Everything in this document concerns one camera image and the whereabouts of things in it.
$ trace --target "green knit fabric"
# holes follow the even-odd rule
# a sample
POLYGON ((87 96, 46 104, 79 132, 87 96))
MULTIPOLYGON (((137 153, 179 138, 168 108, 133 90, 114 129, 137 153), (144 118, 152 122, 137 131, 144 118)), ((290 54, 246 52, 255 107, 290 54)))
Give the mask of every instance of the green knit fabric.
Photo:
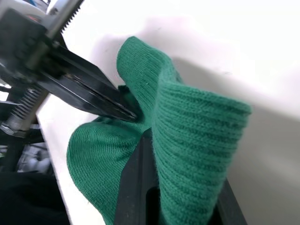
POLYGON ((184 85, 168 56, 135 37, 122 46, 117 69, 139 103, 141 119, 98 118, 80 126, 67 152, 75 185, 112 225, 122 169, 152 127, 159 223, 207 224, 250 107, 184 85))

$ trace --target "green sock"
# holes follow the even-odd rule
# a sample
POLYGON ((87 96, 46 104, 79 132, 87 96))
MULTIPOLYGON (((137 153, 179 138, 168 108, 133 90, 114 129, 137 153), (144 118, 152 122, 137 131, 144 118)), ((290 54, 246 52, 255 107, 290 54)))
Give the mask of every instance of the green sock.
POLYGON ((168 56, 135 37, 122 46, 117 69, 143 118, 136 123, 98 118, 80 126, 67 152, 75 185, 112 225, 122 169, 151 127, 160 224, 205 225, 250 107, 184 85, 168 56))

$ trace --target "black fabric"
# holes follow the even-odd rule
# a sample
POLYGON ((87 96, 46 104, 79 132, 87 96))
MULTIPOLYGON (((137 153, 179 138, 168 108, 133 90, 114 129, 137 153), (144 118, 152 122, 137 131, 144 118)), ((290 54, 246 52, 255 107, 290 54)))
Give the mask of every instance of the black fabric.
POLYGON ((1 225, 69 225, 55 177, 0 173, 1 225))

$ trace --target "white table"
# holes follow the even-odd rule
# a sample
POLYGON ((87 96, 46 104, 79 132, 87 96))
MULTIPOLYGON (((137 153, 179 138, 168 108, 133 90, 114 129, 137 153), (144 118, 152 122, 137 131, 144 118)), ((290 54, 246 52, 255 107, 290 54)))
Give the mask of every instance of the white table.
MULTIPOLYGON (((117 52, 136 35, 172 57, 186 83, 253 104, 228 178, 249 225, 293 225, 300 221, 300 5, 295 4, 85 0, 64 37, 71 51, 99 66, 115 85, 122 83, 117 52)), ((96 116, 49 96, 38 118, 73 225, 104 224, 66 164, 72 132, 96 116)))

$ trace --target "white surface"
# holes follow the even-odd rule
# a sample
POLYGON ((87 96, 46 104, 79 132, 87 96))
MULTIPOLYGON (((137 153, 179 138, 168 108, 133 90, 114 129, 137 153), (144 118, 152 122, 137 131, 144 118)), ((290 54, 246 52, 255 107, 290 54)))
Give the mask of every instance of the white surface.
MULTIPOLYGON (((99 66, 116 85, 122 83, 117 52, 136 35, 172 57, 186 83, 251 103, 254 112, 230 184, 249 225, 295 225, 300 222, 299 6, 288 0, 86 0, 64 37, 71 51, 99 66)), ((50 96, 38 118, 73 224, 101 224, 66 164, 72 132, 96 116, 50 96)))

